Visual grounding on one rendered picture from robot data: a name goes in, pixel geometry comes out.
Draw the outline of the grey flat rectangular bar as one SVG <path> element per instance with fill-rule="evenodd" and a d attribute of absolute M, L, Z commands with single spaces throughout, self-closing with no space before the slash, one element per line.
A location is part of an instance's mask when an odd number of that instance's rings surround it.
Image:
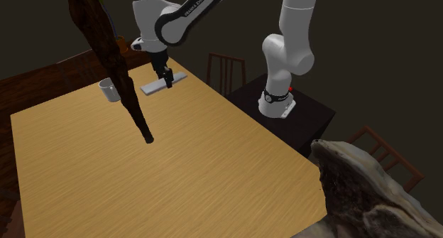
<path fill-rule="evenodd" d="M 176 72 L 173 74 L 172 84 L 174 85 L 175 83 L 185 79 L 186 77 L 187 77 L 186 73 Z M 167 83 L 164 78 L 160 80 L 155 80 L 153 82 L 148 83 L 147 85 L 143 85 L 140 87 L 140 89 L 145 95 L 153 94 L 165 88 L 167 88 Z"/>

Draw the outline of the dark brown long tapered branch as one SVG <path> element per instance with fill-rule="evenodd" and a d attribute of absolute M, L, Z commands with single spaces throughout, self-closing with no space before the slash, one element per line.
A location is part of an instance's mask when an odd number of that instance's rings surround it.
<path fill-rule="evenodd" d="M 154 141 L 148 128 L 125 58 L 116 43 L 111 24 L 99 0 L 68 0 L 72 21 L 82 32 L 107 75 L 116 86 L 121 103 L 131 115 L 147 144 Z"/>

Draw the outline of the grey mug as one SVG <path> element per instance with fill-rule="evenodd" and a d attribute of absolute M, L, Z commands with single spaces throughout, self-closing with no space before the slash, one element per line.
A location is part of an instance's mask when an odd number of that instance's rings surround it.
<path fill-rule="evenodd" d="M 110 77 L 101 80 L 98 86 L 109 102 L 118 102 L 121 99 Z"/>

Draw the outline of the brown wooden slatted chair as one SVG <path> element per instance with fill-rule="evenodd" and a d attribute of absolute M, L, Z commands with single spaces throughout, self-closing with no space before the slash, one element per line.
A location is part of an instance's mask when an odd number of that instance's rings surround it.
<path fill-rule="evenodd" d="M 211 72 L 212 72 L 212 60 L 214 58 L 219 59 L 219 92 L 224 97 L 232 92 L 233 74 L 234 74 L 234 63 L 239 63 L 241 66 L 241 85 L 246 84 L 246 62 L 241 58 L 234 58 L 227 55 L 222 55 L 218 53 L 209 53 L 207 61 L 207 76 L 206 84 L 211 83 Z"/>
<path fill-rule="evenodd" d="M 391 168 L 398 164 L 401 164 L 405 169 L 407 169 L 412 177 L 406 184 L 403 185 L 403 190 L 409 193 L 425 176 L 414 167 L 408 160 L 406 160 L 402 155 L 400 155 L 390 144 L 388 144 L 381 136 L 379 136 L 371 127 L 365 125 L 359 129 L 355 134 L 348 138 L 347 142 L 352 144 L 357 139 L 361 138 L 364 134 L 368 134 L 376 144 L 370 150 L 369 154 L 372 156 L 378 149 L 384 148 L 384 152 L 379 155 L 376 160 L 381 162 L 388 156 L 392 156 L 393 160 L 383 167 L 385 172 L 389 171 Z"/>

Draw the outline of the light wooden table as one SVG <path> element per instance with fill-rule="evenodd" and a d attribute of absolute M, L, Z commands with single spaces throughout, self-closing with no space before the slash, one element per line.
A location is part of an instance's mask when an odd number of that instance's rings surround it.
<path fill-rule="evenodd" d="M 26 238 L 289 238 L 319 170 L 194 75 L 138 93 L 154 142 L 90 85 L 11 116 Z"/>

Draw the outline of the black robot stand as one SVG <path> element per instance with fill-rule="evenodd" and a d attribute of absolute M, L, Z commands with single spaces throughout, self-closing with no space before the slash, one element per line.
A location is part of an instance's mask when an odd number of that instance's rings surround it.
<path fill-rule="evenodd" d="M 266 85 L 267 75 L 252 80 L 228 95 L 227 99 L 239 109 L 275 134 L 307 158 L 311 154 L 310 144 L 320 139 L 335 111 L 307 95 L 293 90 L 296 105 L 284 119 L 271 119 L 258 110 L 258 99 Z"/>

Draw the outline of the brown and white rough rock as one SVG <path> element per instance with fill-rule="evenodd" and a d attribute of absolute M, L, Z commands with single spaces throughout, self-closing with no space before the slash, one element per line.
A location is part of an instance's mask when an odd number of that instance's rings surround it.
<path fill-rule="evenodd" d="M 311 151 L 327 213 L 291 238 L 443 238 L 443 225 L 366 151 L 321 139 Z"/>

